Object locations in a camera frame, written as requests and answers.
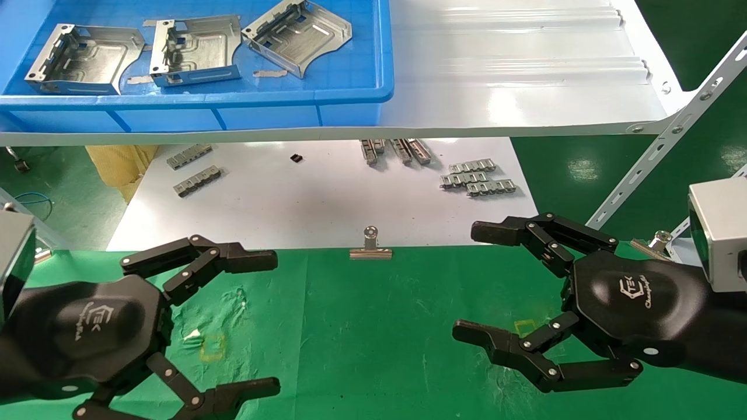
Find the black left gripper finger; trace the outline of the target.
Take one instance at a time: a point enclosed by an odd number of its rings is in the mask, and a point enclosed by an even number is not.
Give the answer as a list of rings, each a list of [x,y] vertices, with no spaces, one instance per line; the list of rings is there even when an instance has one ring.
[[[221,273],[272,271],[278,267],[274,250],[248,251],[238,242],[216,243],[202,236],[184,237],[121,260],[125,275],[154,277],[179,269],[163,284],[163,295],[172,306],[181,306]]]

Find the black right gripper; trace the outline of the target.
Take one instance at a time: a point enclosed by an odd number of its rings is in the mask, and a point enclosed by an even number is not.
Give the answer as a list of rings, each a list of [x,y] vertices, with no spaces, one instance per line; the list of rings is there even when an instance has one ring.
[[[523,246],[556,277],[569,275],[563,308],[573,313],[525,337],[465,320],[452,327],[455,340],[480,346],[491,364],[517,370],[542,393],[625,387],[643,371],[632,358],[685,369],[708,351],[704,319],[710,285],[699,268],[614,255],[618,239],[555,213],[475,221],[470,237]],[[567,248],[589,255],[574,263]],[[545,352],[571,333],[606,359],[560,364],[547,359]]]

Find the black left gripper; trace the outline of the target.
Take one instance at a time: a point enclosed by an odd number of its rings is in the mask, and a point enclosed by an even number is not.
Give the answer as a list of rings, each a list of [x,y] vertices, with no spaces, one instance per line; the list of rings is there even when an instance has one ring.
[[[172,329],[165,297],[137,275],[24,289],[13,307],[13,399],[93,393],[74,419],[143,419],[110,403],[153,373],[183,403],[171,419],[235,419],[246,401],[280,393],[276,377],[198,391],[163,355]]]

